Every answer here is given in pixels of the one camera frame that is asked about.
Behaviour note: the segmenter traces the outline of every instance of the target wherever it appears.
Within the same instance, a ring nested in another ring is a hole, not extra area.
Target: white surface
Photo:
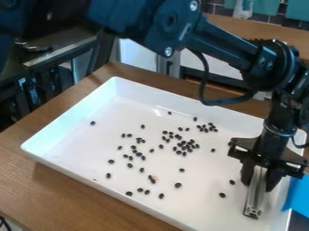
[[[156,71],[155,53],[131,40],[120,40],[121,62]]]
[[[232,68],[228,63],[212,58],[209,55],[204,54],[204,56],[210,65],[211,73],[242,80],[239,70]],[[187,68],[204,70],[201,61],[188,49],[182,51],[181,65]]]
[[[199,118],[198,123],[192,117]],[[213,122],[218,133],[201,134],[197,124]],[[280,212],[286,198],[289,178],[284,178],[276,189],[267,194],[267,211],[259,220],[242,215],[247,188],[239,181],[239,161],[227,156],[227,143],[231,137],[255,137],[262,129],[262,120],[221,107],[206,107],[200,102],[180,97],[132,81],[112,78],[81,100],[38,134],[22,145],[38,162],[80,180],[117,199],[139,208],[182,230],[286,230],[290,210]],[[190,127],[190,132],[177,132],[177,128]],[[165,144],[162,131],[182,134],[185,140],[193,138],[201,149],[186,158],[172,152],[176,144]],[[133,138],[121,138],[131,133]],[[146,139],[137,148],[147,160],[136,158],[134,168],[128,169],[123,154],[130,154],[135,137]],[[303,143],[304,132],[296,136]],[[164,149],[157,146],[164,143]],[[112,179],[106,179],[106,173]],[[151,184],[147,176],[158,181]],[[235,186],[229,180],[236,181]],[[183,187],[174,188],[181,182]],[[138,193],[137,188],[151,190],[150,195]],[[132,198],[125,196],[130,190]],[[220,192],[226,193],[222,199]],[[164,193],[164,199],[158,194]]]

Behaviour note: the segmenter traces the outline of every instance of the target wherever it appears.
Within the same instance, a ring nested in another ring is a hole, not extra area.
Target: wooden table
[[[109,63],[0,134],[0,213],[30,230],[178,230],[110,196],[30,160],[20,145],[112,76],[197,98],[198,85]],[[233,95],[216,88],[209,97]],[[227,106],[263,117],[268,103]]]

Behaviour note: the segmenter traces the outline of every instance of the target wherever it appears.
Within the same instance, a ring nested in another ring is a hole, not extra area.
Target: wall
[[[233,15],[233,10],[224,8],[224,0],[201,0],[201,8],[205,13],[208,14],[219,14],[230,17]],[[286,16],[286,4],[280,4],[276,16],[253,14],[253,16],[249,20],[258,21],[262,23],[272,23],[309,31],[309,22],[288,19],[285,18],[285,16]]]

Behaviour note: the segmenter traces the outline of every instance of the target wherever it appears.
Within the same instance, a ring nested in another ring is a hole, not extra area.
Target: blue panel
[[[282,210],[292,209],[309,217],[309,175],[302,180],[291,179],[286,203]]]
[[[244,6],[248,5],[249,0],[244,0]],[[236,0],[225,0],[224,6],[234,9]],[[256,0],[253,6],[253,12],[275,16],[280,6],[280,0]]]
[[[286,17],[309,22],[309,1],[308,0],[289,0]]]

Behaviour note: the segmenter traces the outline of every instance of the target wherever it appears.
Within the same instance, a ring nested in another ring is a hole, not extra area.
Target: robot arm
[[[40,15],[55,14],[57,9],[61,8],[63,11],[63,3],[69,1],[71,0],[38,1],[40,5],[48,5],[46,2],[49,2],[52,8],[38,11],[35,0],[0,0],[0,5],[19,2],[18,5],[7,5],[6,10],[0,7],[0,38],[5,33],[14,36],[23,33],[30,26],[35,27],[37,20],[33,18],[36,14],[29,14],[32,9],[36,9]],[[262,135],[250,140],[232,139],[229,156],[243,163],[241,179],[245,185],[250,183],[256,165],[267,169],[267,191],[271,191],[283,176],[303,177],[304,168],[308,166],[307,160],[286,148],[297,128],[309,123],[308,70],[298,59],[296,49],[275,40],[246,41],[226,32],[207,21],[197,0],[75,2],[79,3],[76,10],[78,14],[96,25],[108,28],[109,32],[138,42],[166,58],[171,57],[174,51],[187,47],[202,60],[205,70],[207,61],[202,53],[226,61],[241,71],[250,91],[243,97],[218,100],[203,98],[208,76],[206,71],[200,87],[201,102],[204,105],[241,102],[250,99],[257,91],[273,91],[271,111],[265,120]],[[8,26],[9,11],[17,19],[14,26]],[[1,21],[3,15],[6,16],[6,21]],[[28,18],[30,25],[23,21]],[[0,44],[1,53],[5,54],[3,51],[7,46]]]

